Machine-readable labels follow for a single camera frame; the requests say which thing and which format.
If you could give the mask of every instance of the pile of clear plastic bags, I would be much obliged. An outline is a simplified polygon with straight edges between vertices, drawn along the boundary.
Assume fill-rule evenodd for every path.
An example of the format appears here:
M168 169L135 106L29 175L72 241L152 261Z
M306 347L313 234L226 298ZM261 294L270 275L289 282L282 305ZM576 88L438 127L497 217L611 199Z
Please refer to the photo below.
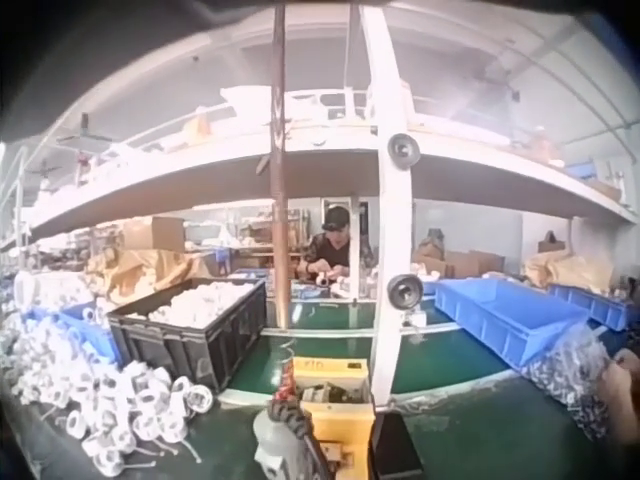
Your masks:
M521 373L565 405L585 435L597 440L609 431L607 406L598 398L596 386L610 361L597 335L587 325L578 325Z

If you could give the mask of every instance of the yellow machine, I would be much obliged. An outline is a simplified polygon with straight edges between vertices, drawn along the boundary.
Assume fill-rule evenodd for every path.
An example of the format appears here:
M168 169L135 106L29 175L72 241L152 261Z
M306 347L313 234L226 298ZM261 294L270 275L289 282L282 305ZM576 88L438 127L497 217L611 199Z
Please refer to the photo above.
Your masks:
M368 449L375 409L367 360L294 357L293 371L296 386L304 391L301 407L311 414L314 436L328 462L336 467L336 480L369 478ZM323 384L344 389L349 398L332 401L328 388L317 389Z

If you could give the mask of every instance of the gray machine part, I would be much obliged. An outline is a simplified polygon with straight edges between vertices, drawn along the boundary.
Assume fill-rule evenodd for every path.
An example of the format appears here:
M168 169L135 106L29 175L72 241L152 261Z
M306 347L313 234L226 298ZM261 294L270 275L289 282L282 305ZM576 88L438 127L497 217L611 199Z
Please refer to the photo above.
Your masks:
M268 480L312 480L307 449L282 422L274 422L266 410L253 422L258 440L254 459L262 466Z

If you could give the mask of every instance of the person's hand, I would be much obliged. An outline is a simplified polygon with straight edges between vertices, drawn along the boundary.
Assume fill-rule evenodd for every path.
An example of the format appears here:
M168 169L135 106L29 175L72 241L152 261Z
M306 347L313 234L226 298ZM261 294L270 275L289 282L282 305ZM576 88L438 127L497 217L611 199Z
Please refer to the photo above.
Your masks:
M337 280L338 277L347 276L349 276L349 269L347 267L343 267L342 265L336 265L331 269L329 273L327 273L327 278L329 280Z
M329 266L329 263L324 258L309 264L309 272L311 273L327 273L330 271L331 266Z

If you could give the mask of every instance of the ceiling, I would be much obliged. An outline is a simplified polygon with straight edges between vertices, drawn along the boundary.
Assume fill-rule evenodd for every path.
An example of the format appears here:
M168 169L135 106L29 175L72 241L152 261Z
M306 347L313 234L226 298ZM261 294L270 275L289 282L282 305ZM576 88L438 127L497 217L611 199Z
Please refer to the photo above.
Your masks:
M211 20L206 12L177 15L161 3L117 20L103 12L52 51L9 112L12 121L3 137L22 137L34 148L42 132L30 128L30 119L57 102L70 105L85 96L28 169L37 171L46 159L47 167L59 167L50 177L60 182L72 175L77 149L99 152L108 146L86 140L55 146L53 139L76 132L80 112L90 113L93 133L122 140L198 106L222 103L220 88L270 83L272 10L192 35L194 27L204 29ZM623 156L632 162L629 151L640 147L640 93L576 19L444 0L395 2L385 15L400 74L421 98L419 112L515 137L544 125L569 161ZM287 90L343 87L348 19L344 5L288 8ZM186 38L148 53L160 40L158 25ZM142 59L90 90L99 72L106 77L122 63L122 49ZM349 84L366 89L370 78L361 36L353 52ZM32 136L24 139L27 133ZM2 164L9 181L17 171L11 160L18 146L8 144ZM26 178L30 204L40 177ZM4 196L7 187L0 191Z

